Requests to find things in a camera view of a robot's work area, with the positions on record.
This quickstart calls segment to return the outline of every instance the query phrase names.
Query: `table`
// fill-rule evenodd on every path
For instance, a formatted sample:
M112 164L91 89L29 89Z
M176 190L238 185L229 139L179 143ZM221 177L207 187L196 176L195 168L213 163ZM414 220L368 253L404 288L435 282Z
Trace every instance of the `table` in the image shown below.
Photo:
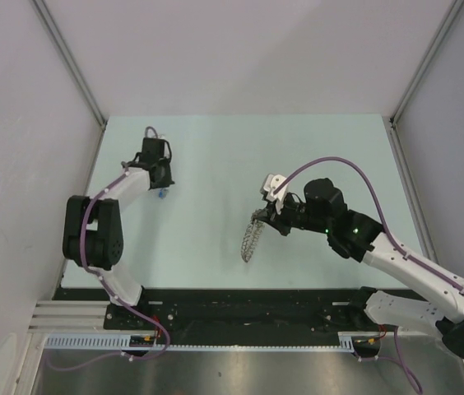
M264 207L259 189L268 173L288 175L320 156L342 156L369 176L396 236L420 251L382 118L358 115L112 117L100 147L89 194L121 172L140 151L151 125L170 142L175 181L161 199L138 198L122 214L123 259L153 288L401 288L392 277L340 258L326 236L266 227L250 263L239 254L252 212ZM328 177L349 208L378 218L364 182L340 163L314 166L290 184ZM61 286L96 288L98 281L68 263Z

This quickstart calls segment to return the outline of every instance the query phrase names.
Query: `metal floor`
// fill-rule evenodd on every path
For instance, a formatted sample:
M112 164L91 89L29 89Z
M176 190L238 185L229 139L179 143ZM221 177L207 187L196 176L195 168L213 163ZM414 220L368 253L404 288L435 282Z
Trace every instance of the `metal floor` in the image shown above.
M427 337L401 339L406 362L425 395L464 395L462 362ZM72 366L105 351L46 351L57 366ZM392 338L383 356L396 356ZM33 395L286 395L414 394L401 369L386 361L361 363L331 352L168 352L129 363L117 356L76 372L45 365Z

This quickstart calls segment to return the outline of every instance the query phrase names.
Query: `spiral object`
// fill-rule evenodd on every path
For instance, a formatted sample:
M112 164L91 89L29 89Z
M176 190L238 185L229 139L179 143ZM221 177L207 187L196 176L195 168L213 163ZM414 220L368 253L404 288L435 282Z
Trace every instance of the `spiral object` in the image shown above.
M247 230L245 231L245 236L243 237L243 243L241 244L241 258L245 263L248 263L252 255L254 254L254 249L258 245L259 236L263 232L263 227L265 224L261 221L258 221L255 217L261 210L256 210L248 223Z

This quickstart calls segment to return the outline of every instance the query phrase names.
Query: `purple cable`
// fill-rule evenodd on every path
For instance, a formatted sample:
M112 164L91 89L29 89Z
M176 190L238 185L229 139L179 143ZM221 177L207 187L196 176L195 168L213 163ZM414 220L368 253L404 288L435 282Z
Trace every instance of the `purple cable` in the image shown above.
M422 395L424 393L424 390L422 389L422 384L420 384L420 381L416 378L415 374L411 371L410 368L407 367L406 362L404 362L404 357L402 355L400 344L398 342L398 327L395 328L394 339L395 339L395 348L397 349L397 354L398 354L398 360L395 360L394 358L390 358L388 356L362 358L361 356L356 354L356 352L355 352L355 356L359 358L358 359L359 362L375 362L377 360L387 360L389 362L392 362L393 364L400 366L402 370L404 370L404 373L406 374L407 381L409 381L411 387L413 387L417 395Z
M274 190L274 194L277 194L278 192L281 191L282 188L284 188L294 177L296 177L298 174L300 174L302 171L308 169L309 167L313 166L313 165L316 165L318 163L322 163L322 162L328 162L328 161L335 161L335 162L341 162L341 163L344 163L346 165L349 165L350 167L352 167L354 170L356 170L356 172L360 175L360 177L362 177L362 179L364 180L365 184L367 185L367 188L369 189L369 191L371 192L371 197L373 198L373 201L374 201L374 205L376 206L377 208L377 212L378 212L378 217L380 218L380 221L382 222L382 226L383 226L383 229L384 229L384 233L386 234L387 238L389 239L390 243L393 245L393 247L395 247L395 249L397 249L402 255L406 256L406 251L405 249L403 249L399 243L397 243L397 241L395 240L395 238L393 237L391 231L389 230L389 226L387 225L387 222L386 222L386 218L383 214L383 211L382 211L382 207L380 206L380 202L378 201L378 197L377 197L377 194L376 192L374 191L374 188L373 188L373 185L371 185L371 182L369 181L369 179L367 178L367 176L365 175L364 171L362 171L362 169L360 167L358 167L357 165L355 165L353 162L351 162L350 160L347 160L347 159L344 159L344 158L340 158L339 156L325 156L323 158L318 158L316 160L312 160L310 161L309 163L301 166L299 169L297 169L294 173L292 173L283 183L281 183L281 185L276 188ZM411 255L408 255L407 258L416 263L417 265L419 265L420 267L423 267L424 269L426 269L428 272L431 272L433 273L435 276L437 276L438 278L440 278L441 280L443 281L446 281L450 286L452 286L453 288L459 290L459 291L462 291L462 286L454 281L453 279L445 276L444 274L442 274L441 272L439 272L438 270L434 269L433 267L431 267L430 265L428 265L427 263L424 263L422 262L420 259L418 258L415 258L415 257L412 257Z
M144 131L144 137L148 137L148 132L152 132L154 138L159 138L159 134L157 133L157 131L155 130L153 126L146 127L146 130Z
M130 355L130 360L152 360L154 358L157 358L158 356L163 355L166 350L168 349L171 340L168 331L166 330L165 327L163 327L160 323L156 322L152 318L144 315L140 311L135 310L132 306L130 306L128 303L126 303L124 300L120 299L115 292L109 287L109 285L104 281L102 276L93 269L90 269L89 266L87 265L87 259L86 259L86 231L87 231L87 223L88 220L90 219L91 211L93 210L93 206L95 203L102 198L111 188L115 187L118 185L123 179L125 179L128 176L128 172L125 169L124 173L120 175L116 180L114 180L110 185L108 185L106 188L102 189L99 193L95 195L90 200L90 203L86 207L86 212L84 213L84 219L82 220L82 226L81 226L81 234L80 234L80 239L79 239L79 250L80 250L80 256L81 256L81 265L84 268L84 270L90 274L95 275L96 277L99 278L100 284L104 287L106 292L110 297L113 299L117 300L124 308L126 308L129 312L135 314L137 317L144 319L148 323L152 323L156 327L158 327L165 335L166 337L166 343L165 346L159 350L159 352L155 354L146 354L144 356L135 356L135 355ZM104 358L109 358L111 356L120 356L121 352L116 351L116 352L109 352L107 354L99 355L96 358L93 358L92 360L88 360L87 362L84 362L83 364L77 365L77 366L72 366L70 368L59 368L57 366L53 366L51 362L49 361L48 358L46 358L45 362L49 366L49 368L56 370L58 372L71 372L73 370L79 370L82 369L90 364L93 364L99 360L103 360Z

